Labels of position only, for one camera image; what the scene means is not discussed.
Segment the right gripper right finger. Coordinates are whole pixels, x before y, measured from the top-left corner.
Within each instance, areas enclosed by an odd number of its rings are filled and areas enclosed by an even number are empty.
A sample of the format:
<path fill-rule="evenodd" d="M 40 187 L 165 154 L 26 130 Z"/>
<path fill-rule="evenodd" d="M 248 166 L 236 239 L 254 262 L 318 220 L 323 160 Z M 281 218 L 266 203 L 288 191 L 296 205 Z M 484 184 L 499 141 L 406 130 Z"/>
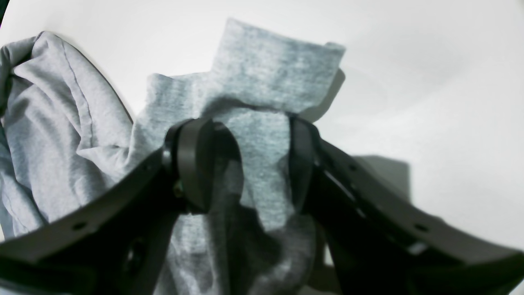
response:
<path fill-rule="evenodd" d="M 343 294 L 508 295 L 522 282 L 522 251 L 417 209 L 312 123 L 289 123 L 293 204 L 320 224 Z"/>

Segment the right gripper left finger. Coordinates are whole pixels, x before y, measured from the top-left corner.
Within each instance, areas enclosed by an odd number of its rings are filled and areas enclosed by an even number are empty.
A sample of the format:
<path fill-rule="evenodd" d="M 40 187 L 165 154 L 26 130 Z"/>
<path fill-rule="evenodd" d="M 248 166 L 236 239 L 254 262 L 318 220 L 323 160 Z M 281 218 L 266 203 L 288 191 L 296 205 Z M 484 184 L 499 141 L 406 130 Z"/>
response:
<path fill-rule="evenodd" d="M 92 203 L 1 244 L 2 295 L 151 295 L 180 215 L 211 207 L 222 123 L 188 119 Z"/>

